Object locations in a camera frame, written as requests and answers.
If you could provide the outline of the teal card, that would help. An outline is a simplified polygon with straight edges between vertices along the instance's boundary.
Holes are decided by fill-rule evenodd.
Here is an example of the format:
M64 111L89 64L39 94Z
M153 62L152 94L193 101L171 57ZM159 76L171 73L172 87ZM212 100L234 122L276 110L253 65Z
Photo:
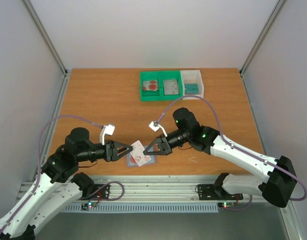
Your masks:
M186 83L184 84L184 94L185 95L198 95L199 86L197 83Z

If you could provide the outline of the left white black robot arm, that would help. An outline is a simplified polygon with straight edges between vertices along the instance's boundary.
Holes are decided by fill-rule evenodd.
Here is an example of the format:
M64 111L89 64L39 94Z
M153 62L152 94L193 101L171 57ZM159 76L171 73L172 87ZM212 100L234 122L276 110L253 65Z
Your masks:
M132 146L112 140L93 143L86 128L73 129L49 156L25 195L0 219L0 240L33 240L67 205L91 198L95 183L78 172L80 162L115 162L132 150Z

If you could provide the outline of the white floral VIP card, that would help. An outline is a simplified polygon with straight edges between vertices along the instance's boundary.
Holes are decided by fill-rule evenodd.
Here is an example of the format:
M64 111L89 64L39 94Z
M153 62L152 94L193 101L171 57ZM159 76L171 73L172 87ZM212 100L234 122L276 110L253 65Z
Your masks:
M164 79L163 80L163 93L164 95L179 95L180 89L177 79Z

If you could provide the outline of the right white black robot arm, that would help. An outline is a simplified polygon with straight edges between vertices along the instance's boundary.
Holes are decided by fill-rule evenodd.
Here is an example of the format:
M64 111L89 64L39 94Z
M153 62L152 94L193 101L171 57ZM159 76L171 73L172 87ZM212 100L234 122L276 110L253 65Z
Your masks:
M221 173L213 184L216 199L245 194L263 197L279 208L287 206L297 184L289 158L281 156L277 159L241 146L218 130L199 124L187 108L177 109L172 117L177 129L156 137L145 148L144 155L167 156L174 148L188 143L198 152L225 159L251 173L250 176Z

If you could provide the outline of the card with magnetic stripe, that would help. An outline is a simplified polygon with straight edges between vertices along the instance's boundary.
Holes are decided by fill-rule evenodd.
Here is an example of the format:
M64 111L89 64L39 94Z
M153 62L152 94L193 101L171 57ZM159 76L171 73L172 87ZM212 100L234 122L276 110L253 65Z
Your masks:
M141 158L143 158L145 156L144 153L143 153L145 148L139 140L134 142L131 146L133 147L133 150L130 152L130 154L134 158L136 158L137 156L140 156Z

